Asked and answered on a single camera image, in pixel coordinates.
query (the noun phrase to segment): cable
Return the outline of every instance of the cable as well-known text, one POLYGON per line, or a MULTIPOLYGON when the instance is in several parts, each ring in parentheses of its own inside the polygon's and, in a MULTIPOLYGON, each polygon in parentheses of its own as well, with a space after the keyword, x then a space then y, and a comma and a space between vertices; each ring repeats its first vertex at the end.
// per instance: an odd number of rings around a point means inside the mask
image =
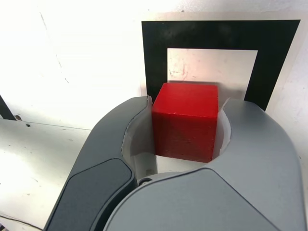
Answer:
POLYGON ((8 218, 8 217, 2 216, 2 215, 0 215, 0 218, 4 218, 4 219, 7 219, 7 220, 12 220, 12 221, 17 221, 17 222, 19 222, 19 223, 23 223, 23 224, 25 224, 25 225, 28 225, 28 226, 31 226, 31 227, 33 227, 33 228, 35 228, 35 229, 38 229, 38 230, 42 230, 42 231, 43 231, 43 229, 41 229, 41 228, 39 228, 39 227, 37 227, 37 226, 35 226, 35 225, 32 225, 32 224, 30 224, 30 223, 27 223, 27 222, 25 222, 25 221, 22 221, 22 220, 18 220, 18 219, 14 219, 14 218, 8 218))

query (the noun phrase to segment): red cube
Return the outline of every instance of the red cube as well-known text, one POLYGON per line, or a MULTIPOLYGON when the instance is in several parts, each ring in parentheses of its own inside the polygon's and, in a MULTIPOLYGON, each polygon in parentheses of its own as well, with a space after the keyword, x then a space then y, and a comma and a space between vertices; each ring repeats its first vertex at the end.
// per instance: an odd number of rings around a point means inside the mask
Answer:
POLYGON ((157 155, 212 160, 218 116, 215 85, 163 84, 152 107, 157 155))

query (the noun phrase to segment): white table surface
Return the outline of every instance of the white table surface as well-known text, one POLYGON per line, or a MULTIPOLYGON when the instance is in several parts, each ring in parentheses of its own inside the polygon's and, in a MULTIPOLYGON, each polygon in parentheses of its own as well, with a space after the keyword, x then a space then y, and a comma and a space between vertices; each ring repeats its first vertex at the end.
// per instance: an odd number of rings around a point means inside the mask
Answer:
MULTIPOLYGON (((89 133, 85 129, 0 119, 0 215, 43 229, 89 133)), ((157 162, 158 172, 186 171, 203 165, 159 156, 157 162)), ((9 231, 37 231, 3 218, 0 223, 9 231)))

